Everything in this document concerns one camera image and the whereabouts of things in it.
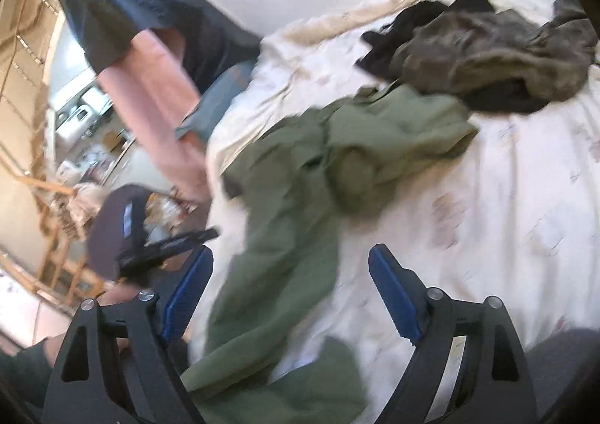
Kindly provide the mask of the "person's left hand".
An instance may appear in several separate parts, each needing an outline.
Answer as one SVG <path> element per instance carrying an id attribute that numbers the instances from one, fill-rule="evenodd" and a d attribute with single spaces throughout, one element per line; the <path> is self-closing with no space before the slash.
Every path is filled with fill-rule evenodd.
<path id="1" fill-rule="evenodd" d="M 140 286 L 130 283 L 119 283 L 110 286 L 105 292 L 97 297 L 100 306 L 109 306 L 129 302 L 140 293 Z"/>

